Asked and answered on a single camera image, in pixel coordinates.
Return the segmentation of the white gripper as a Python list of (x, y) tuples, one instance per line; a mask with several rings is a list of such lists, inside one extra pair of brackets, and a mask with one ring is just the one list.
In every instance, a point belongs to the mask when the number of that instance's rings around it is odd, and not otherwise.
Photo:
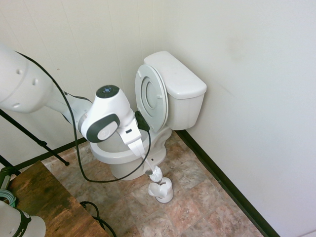
[(141, 157), (142, 159), (145, 158), (146, 152), (143, 148), (141, 133), (135, 119), (133, 119), (129, 125), (125, 127), (119, 127), (117, 129), (117, 133), (137, 157)]

